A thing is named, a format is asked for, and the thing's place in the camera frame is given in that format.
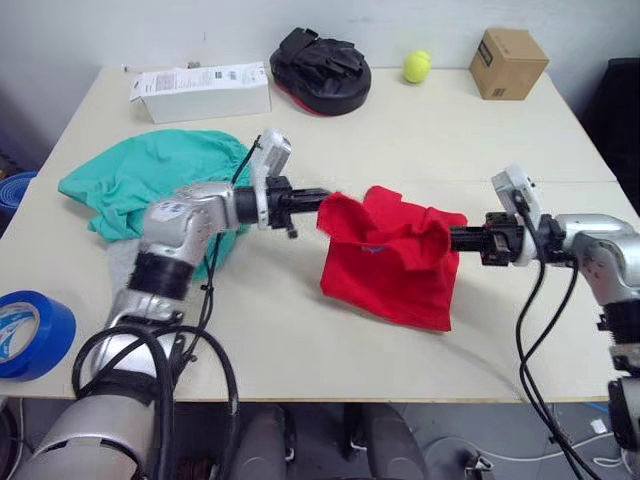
tennis ball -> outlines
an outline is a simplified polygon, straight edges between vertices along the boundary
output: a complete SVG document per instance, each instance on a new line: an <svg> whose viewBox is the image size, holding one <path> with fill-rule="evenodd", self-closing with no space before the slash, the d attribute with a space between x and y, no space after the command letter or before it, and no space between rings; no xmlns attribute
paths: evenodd
<svg viewBox="0 0 640 480"><path fill-rule="evenodd" d="M417 50L404 61L404 78L407 82L420 83L431 70L431 55Z"/></svg>

printed label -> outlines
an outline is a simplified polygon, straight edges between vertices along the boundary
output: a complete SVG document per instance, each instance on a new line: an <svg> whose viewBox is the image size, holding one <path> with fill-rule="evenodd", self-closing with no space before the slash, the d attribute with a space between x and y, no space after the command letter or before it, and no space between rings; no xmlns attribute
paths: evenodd
<svg viewBox="0 0 640 480"><path fill-rule="evenodd" d="M151 211L151 219L158 222L166 222L172 218L179 217L187 209L187 205L180 202L162 202Z"/></svg>
<svg viewBox="0 0 640 480"><path fill-rule="evenodd" d="M361 247L363 252L380 253L387 249L387 247Z"/></svg>
<svg viewBox="0 0 640 480"><path fill-rule="evenodd" d="M229 90L267 85L262 62L220 67L174 68L165 72L143 72L129 92L129 100L200 90Z"/></svg>
<svg viewBox="0 0 640 480"><path fill-rule="evenodd" d="M480 41L480 45L478 46L478 53L482 58L482 61L487 67L490 67L493 63L493 55L487 48L487 45L484 43L484 40Z"/></svg>
<svg viewBox="0 0 640 480"><path fill-rule="evenodd" d="M37 329L35 308L28 303L12 303L0 308L0 362L18 355L31 342Z"/></svg>

cable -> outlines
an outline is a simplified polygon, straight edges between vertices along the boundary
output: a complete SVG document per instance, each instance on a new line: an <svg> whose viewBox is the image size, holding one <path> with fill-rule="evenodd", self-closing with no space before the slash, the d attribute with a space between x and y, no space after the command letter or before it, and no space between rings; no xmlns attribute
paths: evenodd
<svg viewBox="0 0 640 480"><path fill-rule="evenodd" d="M18 443L18 454L16 455L16 460L13 464L13 468L11 469L11 471L9 472L9 475L7 475L7 479L6 480L11 480L13 478L13 475L16 473L16 471L18 470L18 467L20 466L20 462L22 461L22 452L24 450L23 445L24 445L24 398L20 397L20 402L19 402L19 413L20 413L20 441Z"/></svg>
<svg viewBox="0 0 640 480"><path fill-rule="evenodd" d="M233 176L231 177L231 184L235 185L235 183L238 181L238 178L240 177L242 171L244 170L244 168L246 167L246 165L249 162L249 159L251 158L251 155L253 154L254 150L256 149L256 147L258 146L258 142L259 142L260 137L258 137L255 142L253 143L253 145L251 146L251 149L247 152L247 155L245 155L244 159L242 160L242 162L240 163L240 165L238 166L238 168L236 169L236 171L234 172ZM194 356L193 356L193 352L195 350L195 347L198 343L198 339L200 338L204 338L205 341L211 346L211 348L214 350L214 352L216 353L216 355L218 356L218 358L220 359L220 363L222 364L222 368L224 370L224 374L225 374L225 379L227 382L227 391L228 391L228 403L229 403L229 424L228 424L228 428L227 428L227 442L226 442L226 448L225 448L225 452L223 453L222 456L222 461L220 462L220 468L218 469L218 471L216 472L216 479L225 479L228 476L228 472L230 470L231 467L231 462L233 460L234 454L235 454L235 448L237 446L237 439L238 439L238 434L239 434L239 398L238 398L238 388L237 388L237 382L235 379L235 375L233 373L233 368L231 366L231 362L229 361L229 358L226 354L226 352L224 351L224 349L222 348L222 346L220 345L220 343L218 343L218 341L208 332L205 331L206 326L209 323L209 320L211 319L211 315L213 312L213 301L214 301L214 288L213 288L213 276L215 273L215 269L216 269L216 264L217 264L217 260L218 260L218 256L219 256L219 252L220 252L220 244L222 242L222 234L218 233L216 234L216 238L215 238L215 242L214 242L214 247L213 247L213 251L212 251L212 255L211 255L211 264L209 263L209 260L207 259L207 255L205 253L204 256L204 265L205 265L205 269L207 271L207 283L206 285L204 285L204 290L205 290L205 294L204 294L204 298L202 301L202 307L200 309L200 316L198 319L198 325L197 326L187 326L187 325L180 325L180 326L172 326L172 327L167 327L167 328L163 328L160 330L157 330L155 332L153 332L153 336L151 337L156 343L157 346L159 346L160 348L162 348L160 346L160 344L157 342L157 340L154 337L157 336L162 336L162 335L166 335L169 333L174 333L174 332L188 332L188 333L192 333L194 335L193 340L191 341L191 344L189 345L189 347L185 350L185 352L182 355L182 361L179 365L179 370L178 370L178 375L184 370L184 368L186 367L186 365L194 360ZM89 351L93 348L93 346L97 343L96 341L93 341L94 337L97 337L98 335L100 336L100 339L104 338L104 337L108 337L111 335L115 335L115 334L119 334L118 332L115 332L114 329L109 329L109 330L105 330L103 332L100 332L98 335L94 335L94 337L91 337L87 343L82 347L80 353L83 354L83 356L80 356L80 353L78 354L78 357L76 357L76 362L74 363L74 370L73 370L73 374L72 374L72 384L73 384L73 388L74 388L74 392L76 393L76 396L78 396L78 398L82 398L83 396L86 396L103 378L104 376L110 372L111 370L113 370L116 365L122 361L127 355L129 355L131 352L133 352L136 348L142 346L142 344L146 344L147 347L149 347L149 350L151 350L151 344L153 342L149 341L148 336L149 334L145 332L145 335L147 335L147 337L143 338L142 335L138 335L137 333L134 333L133 335L138 336L139 339L132 342L131 344L129 344L127 347L125 347L124 349L122 349L120 352L118 352L98 373L96 373L96 375L86 384L84 385L82 388L80 387L80 371L82 368L82 364L84 363L84 360L87 356L87 354L89 353ZM171 372L170 369L168 367L168 361L166 359L166 357L164 356L164 351L162 351L162 357L164 359L164 362L167 365L167 370L169 372L169 378L171 377ZM159 371L162 370L163 371L163 376L165 376L164 373L164 366L160 366L159 362L156 362L155 357L154 359L154 364L156 366L156 373L158 376L159 375ZM174 381L175 383L177 383L177 376L174 380L171 380L170 385L171 387L174 386ZM166 388L165 385L161 386L161 390L164 392L164 389ZM171 404L173 403L173 391L172 388L169 390L170 393L170 401ZM167 439L161 434L161 449L162 446L167 443Z"/></svg>
<svg viewBox="0 0 640 480"><path fill-rule="evenodd" d="M539 392L539 390L537 388L537 385L536 385L535 381L533 380L533 376L531 375L531 372L529 371L529 368L527 366L528 358L526 358L526 355L524 353L524 348L522 346L522 325L524 323L524 319L525 319L526 314L527 314L527 312L529 310L529 307L531 306L531 304L533 303L533 300L537 296L538 291L540 289L540 286L542 285L542 282L544 280L546 262L545 262L545 258L544 258L543 249L542 249L542 247L540 245L540 241L539 241L539 239L538 239L538 237L536 235L535 227L533 226L533 222L531 221L531 217L529 216L529 212L528 212L528 210L526 208L524 208L525 204L524 204L523 199L519 198L519 196L516 194L514 196L514 202L516 203L516 206L518 207L518 213L520 213L520 215L524 219L525 226L526 226L527 230L529 231L529 233L530 233L530 235L531 235L531 237L533 239L533 242L534 242L535 247L536 247L538 261L540 263L540 271L539 271L539 274L538 274L538 280L536 281L536 284L535 284L531 294L529 295L529 298L525 302L525 305L522 308L522 311L520 312L520 315L518 316L518 320L516 322L516 346L517 346L517 349L518 349L518 357L520 359L520 368L519 368L520 382L522 383L522 387L524 388L525 394L526 394L527 398L529 399L529 402L531 403L531 406L536 411L538 416L542 419L542 421L547 426L549 431L551 431L554 439L558 442L558 445L560 445L560 448L562 448L562 450L564 451L567 463L571 467L571 470L575 474L576 478L578 478L579 480L582 480L583 479L582 474L580 473L580 470L578 470L578 467L575 464L575 461L573 459L573 455L571 455L568 452L568 449L570 448L569 443L566 440L566 438L564 436L564 433L560 430L560 427L557 424L557 422L555 420L555 417L553 417L551 412L549 412L549 409L547 408L547 405L546 405L544 399L542 398L542 395L540 395L540 392ZM537 345L535 345L535 346L537 348L537 346L540 345L540 342L536 342L536 344Z"/></svg>
<svg viewBox="0 0 640 480"><path fill-rule="evenodd" d="M545 260L544 260L544 250L543 250L543 248L542 248L542 246L540 244L540 241L539 241L539 239L537 237L537 234L536 234L536 231L535 231L535 227L533 226L533 222L531 221L531 217L529 216L529 212L528 212L528 210L526 208L526 204L524 203L524 199L521 197L521 194L516 193L514 195L514 203L516 204L516 208L518 210L518 213L524 219L525 226L526 226L527 230L529 231L529 233L530 233L530 235L531 235L531 237L533 239L533 242L534 242L535 247L536 247L537 257L538 257L538 260L540 262L540 274L538 276L538 282L536 282L536 286L534 287L534 290L532 291L531 295L527 299L527 302L525 303L525 306L523 307L522 311L520 312L520 315L518 316L518 321L516 323L516 345L517 345L517 348L518 348L518 357L519 357L520 362L521 362L520 363L520 369L519 369L520 381L522 382L522 386L523 386L523 388L525 390L525 394L527 395L527 398L531 402L531 405L533 406L534 410L536 411L538 416L542 419L542 421L545 423L547 428L551 431L554 439L558 442L558 445L560 446L560 448L562 448L562 450L564 451L565 457L567 459L567 462L569 463L569 466L573 470L575 476L578 479L582 479L583 478L581 473L580 473L580 471L578 470L577 466L575 465L575 463L577 463L594 480L600 480L600 477L593 471L593 469L589 465L587 465L585 463L585 461L577 454L577 452L569 444L566 436L564 435L564 433L560 429L560 426L558 425L556 419L549 412L549 409L548 409L548 407L547 407L547 405L546 405L546 403L544 401L544 398L540 394L538 386L536 385L536 383L535 383L535 381L533 379L533 376L531 375L531 372L529 371L529 368L527 366L528 359L531 357L531 355L535 352L535 350L540 346L542 341L549 334L549 332L551 331L551 329L553 328L553 326L557 322L558 318L562 314L566 304L569 301L569 298L571 297L571 293L573 292L573 287L575 286L575 281L576 281L575 277L577 277L577 270L576 270L577 269L577 264L574 261L574 272L573 272L573 275L572 275L572 280L571 280L571 283L569 284L569 288L567 289L567 293L565 294L565 297L563 298L563 301L561 302L560 306L558 307L558 309L557 309L556 313L554 314L552 320L549 322L549 325L547 325L547 327L545 328L543 333L540 335L538 340L536 340L536 342L534 343L533 347L525 355L524 354L524 349L522 347L522 324L524 322L524 318L526 316L526 313L527 313L527 311L528 311L528 309L529 309L529 307L531 305L531 302L533 302L533 299L535 298L535 296L538 293L539 285L542 283L541 280L544 277Z"/></svg>
<svg viewBox="0 0 640 480"><path fill-rule="evenodd" d="M623 463L622 455L618 458L594 457L591 461L602 468L617 468Z"/></svg>
<svg viewBox="0 0 640 480"><path fill-rule="evenodd" d="M610 438L613 436L613 433L605 433L602 435L595 435L593 437L587 438L585 440L582 440L578 443L576 443L575 445L573 445L573 448L580 448L580 447L584 447L585 445L588 445L592 442L595 442L597 440L603 440L605 438ZM561 457L562 455L564 455L564 451L560 450L558 452L554 452L554 453L547 453L546 455L541 455L539 457L510 457L507 455L502 455L499 453L493 453L485 448L482 448L480 446L478 446L477 444L473 443L470 440L467 440L465 438L461 438L461 437L443 437L443 438L439 438L437 440L435 440L434 442L432 442L426 449L425 454L424 454L424 461L425 463L428 465L429 464L429 456L432 454L433 450L440 444L442 443L446 443L449 441L457 441L457 442L461 442L461 443L465 443L467 445L469 445L470 447L472 447L473 449L483 453L484 455L487 455L488 457L493 457L493 458L497 458L500 460L504 460L506 462L520 462L520 463L531 463L531 462L541 462L543 460L549 460L551 458L557 458L557 457Z"/></svg>
<svg viewBox="0 0 640 480"><path fill-rule="evenodd" d="M227 395L228 395L228 409L229 409L229 423L227 425L227 434L225 442L225 450L222 454L222 459L219 462L220 468L216 472L216 480L226 480L231 471L231 465L235 456L236 447L238 445L238 435L240 433L240 409L239 409L239 395L238 384L233 372L231 361L227 356L224 348L209 332L202 330L198 327L191 325L176 325L167 328L163 328L154 332L154 335L162 336L173 332L187 332L197 337L202 337L213 349L222 365L225 381L227 383Z"/></svg>
<svg viewBox="0 0 640 480"><path fill-rule="evenodd" d="M236 171L233 173L233 176L231 177L232 186L235 186L236 182L238 181L238 178L240 178L240 175L242 174L242 171L249 163L249 159L251 158L251 155L253 155L253 152L255 151L256 147L259 145L259 140L260 140L260 137L256 138L256 140L253 142L253 145L251 146L247 154L244 156L244 159L242 159L242 162L240 162L240 165L238 165L238 168L236 168ZM215 271L216 271L221 243L222 243L222 234L217 233L215 242L213 244L213 251L211 252L211 263L209 263L209 259L207 258L206 253L203 260L205 269L207 271L207 283L206 285L203 286L205 293L204 293L204 298L202 299L202 307L200 308L200 317L198 319L198 328L202 330L207 328L207 325L209 324L209 320L211 320L211 314L213 313L213 300L214 300L213 275L215 274ZM191 344L185 350L182 356L182 363L179 370L180 372L182 372L187 366L187 364L194 359L193 352L196 349L196 345L198 344L199 338L200 337L196 335L191 341Z"/></svg>
<svg viewBox="0 0 640 480"><path fill-rule="evenodd" d="M2 437L0 440L9 440L10 442L22 443L25 447L27 447L27 450L29 450L29 453L33 455L33 452L34 452L33 445L31 445L31 443L29 443L29 441L26 438L24 440L21 440L20 437Z"/></svg>
<svg viewBox="0 0 640 480"><path fill-rule="evenodd" d="M169 480L172 478L172 453L173 453L173 381L169 361L164 354L164 349L160 342L145 330L132 326L116 326L107 330L102 330L90 337L80 348L71 373L71 385L78 398L80 394L80 375L82 366L87 355L102 340L113 335L133 335L138 337L140 345L146 344L153 364L156 369L156 380L158 382L157 406L159 419L160 448L156 460L154 478L156 480Z"/></svg>
<svg viewBox="0 0 640 480"><path fill-rule="evenodd" d="M174 325L170 327L165 327L159 330L152 332L151 335L154 337L160 337L163 335L168 335L170 333L178 333L178 332L186 332L196 335L198 337L202 337L205 341L211 346L214 350L214 353L217 355L220 360L220 364L222 365L222 370L225 375L225 381L227 384L227 394L228 394L228 410L229 410L229 423L227 426L227 442L225 443L226 448L225 452L222 455L222 460L220 462L220 468L216 472L216 479L222 480L225 479L230 471L233 458L235 456L235 448L238 444L238 434L239 434L239 395L238 395L238 384L236 381L235 373L233 372L233 367L231 365L231 361L227 353L225 352L222 345L211 335L209 332L200 329L199 327L195 327L192 325ZM74 376L72 376L72 385L74 387L74 392L76 392L76 396L82 398L86 396L94 387L97 385L100 380L111 370L113 370L117 364L124 359L129 353L133 352L136 348L142 346L145 343L142 339L136 340L131 344L127 345L127 347L123 348L120 352L118 352L114 357L102 368L96 375L82 388L79 388L79 378L75 378L76 375L76 365L74 364Z"/></svg>
<svg viewBox="0 0 640 480"><path fill-rule="evenodd" d="M627 456L625 455L625 453L627 453L625 450L622 450L620 452L620 456L622 457L622 464L624 465L624 468L627 469L627 472L629 472L629 475L633 477L633 470L631 469L629 462L627 462Z"/></svg>

white cardboard box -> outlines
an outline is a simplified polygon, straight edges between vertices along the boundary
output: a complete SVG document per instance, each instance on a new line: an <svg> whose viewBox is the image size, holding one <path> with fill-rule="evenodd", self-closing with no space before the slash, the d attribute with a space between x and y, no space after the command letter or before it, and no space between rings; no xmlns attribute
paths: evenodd
<svg viewBox="0 0 640 480"><path fill-rule="evenodd" d="M153 123L271 111L262 62L141 73L129 95L130 101L138 99Z"/></svg>

red cloth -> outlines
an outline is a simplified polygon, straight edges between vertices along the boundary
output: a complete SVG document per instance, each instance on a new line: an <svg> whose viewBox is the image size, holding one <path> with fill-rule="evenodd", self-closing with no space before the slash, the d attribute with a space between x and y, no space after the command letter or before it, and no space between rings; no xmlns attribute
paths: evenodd
<svg viewBox="0 0 640 480"><path fill-rule="evenodd" d="M363 203L341 193L322 203L317 226L331 237L322 291L395 323L449 331L458 269L449 227L467 219L401 199L376 186Z"/></svg>

